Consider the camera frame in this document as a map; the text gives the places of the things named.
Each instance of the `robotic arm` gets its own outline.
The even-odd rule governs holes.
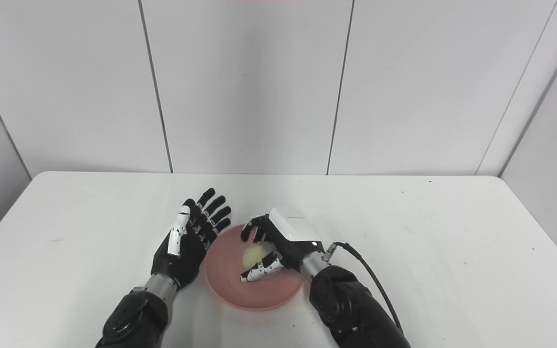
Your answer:
[[[254,242],[272,242],[276,251],[243,272],[243,282],[255,281],[282,267],[294,269],[311,282],[309,302],[340,348],[409,348],[387,295],[353,247],[333,243],[325,252],[312,225],[296,209],[276,207],[270,214],[252,218],[242,229],[244,242],[254,227]],[[353,273],[329,263],[336,246],[344,247],[363,262],[382,291],[394,322]]]
[[[195,203],[188,199],[154,254],[151,276],[145,286],[135,287],[124,296],[106,320],[96,348],[154,348],[170,321],[177,291],[199,274],[205,252],[220,231],[230,225],[231,208],[214,214],[225,197],[208,189]]]

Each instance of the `table surface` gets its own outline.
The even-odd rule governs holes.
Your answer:
[[[148,278],[182,202],[207,187],[225,194],[234,224],[291,205],[325,245],[350,242],[414,348],[557,347],[557,247],[500,179],[45,172],[0,223],[0,348],[93,347]],[[349,254],[333,263],[383,302]],[[306,293],[240,311],[202,271],[177,295],[162,347],[336,346]]]

